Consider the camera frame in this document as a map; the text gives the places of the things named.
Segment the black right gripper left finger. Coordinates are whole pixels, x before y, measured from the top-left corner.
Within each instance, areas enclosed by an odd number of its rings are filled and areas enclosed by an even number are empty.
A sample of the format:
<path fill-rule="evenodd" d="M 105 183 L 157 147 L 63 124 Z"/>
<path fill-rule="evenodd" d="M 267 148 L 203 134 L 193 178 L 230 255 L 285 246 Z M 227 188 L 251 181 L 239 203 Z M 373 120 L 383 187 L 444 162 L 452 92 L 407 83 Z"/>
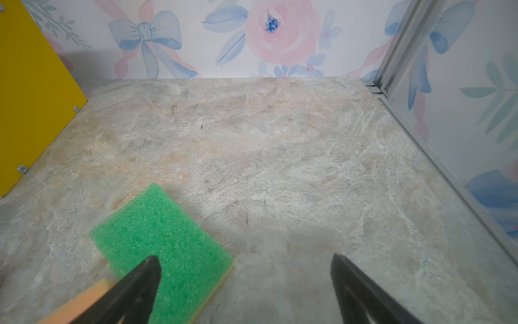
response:
<path fill-rule="evenodd" d="M 73 323 L 149 322 L 161 281 L 157 256 L 148 256 Z"/>

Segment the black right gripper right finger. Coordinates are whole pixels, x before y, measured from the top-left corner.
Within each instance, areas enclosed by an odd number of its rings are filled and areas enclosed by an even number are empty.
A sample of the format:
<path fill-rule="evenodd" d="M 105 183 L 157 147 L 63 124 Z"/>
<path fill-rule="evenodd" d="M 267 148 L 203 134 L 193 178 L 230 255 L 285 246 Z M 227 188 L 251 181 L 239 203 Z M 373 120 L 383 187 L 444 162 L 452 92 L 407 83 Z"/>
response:
<path fill-rule="evenodd" d="M 344 323 L 420 323 L 344 255 L 335 254 L 330 276 Z"/>

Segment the pink orange sponge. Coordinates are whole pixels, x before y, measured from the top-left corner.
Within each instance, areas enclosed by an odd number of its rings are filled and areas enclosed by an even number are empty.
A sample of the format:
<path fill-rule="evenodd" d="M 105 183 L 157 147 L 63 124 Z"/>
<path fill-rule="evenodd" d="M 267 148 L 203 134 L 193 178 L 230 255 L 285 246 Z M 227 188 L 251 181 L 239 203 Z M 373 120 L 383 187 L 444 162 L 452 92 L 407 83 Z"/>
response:
<path fill-rule="evenodd" d="M 78 294 L 75 298 L 40 320 L 38 324 L 71 323 L 89 307 L 93 306 L 94 303 L 112 289 L 114 285 L 115 282 L 111 282 L 108 279 L 100 280 L 94 286 Z"/>

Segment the bright green scrub sponge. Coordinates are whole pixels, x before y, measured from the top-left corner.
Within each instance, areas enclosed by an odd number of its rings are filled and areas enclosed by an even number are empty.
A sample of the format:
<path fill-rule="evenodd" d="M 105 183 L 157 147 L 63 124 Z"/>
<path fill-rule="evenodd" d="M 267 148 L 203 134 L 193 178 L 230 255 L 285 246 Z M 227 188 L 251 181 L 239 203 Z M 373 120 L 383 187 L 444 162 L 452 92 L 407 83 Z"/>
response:
<path fill-rule="evenodd" d="M 234 267 L 233 257 L 157 184 L 90 232 L 118 278 L 149 256 L 162 268 L 150 323 L 193 323 Z"/>

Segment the yellow shelf unit frame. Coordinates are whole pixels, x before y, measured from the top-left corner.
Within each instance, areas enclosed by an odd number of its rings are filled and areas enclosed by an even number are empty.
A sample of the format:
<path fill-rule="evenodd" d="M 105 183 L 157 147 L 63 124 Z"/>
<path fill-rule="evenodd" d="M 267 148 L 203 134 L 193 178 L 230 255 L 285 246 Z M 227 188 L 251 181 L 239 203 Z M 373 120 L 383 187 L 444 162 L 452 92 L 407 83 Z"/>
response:
<path fill-rule="evenodd" d="M 2 1 L 2 196 L 13 189 L 86 102 L 22 2 Z"/>

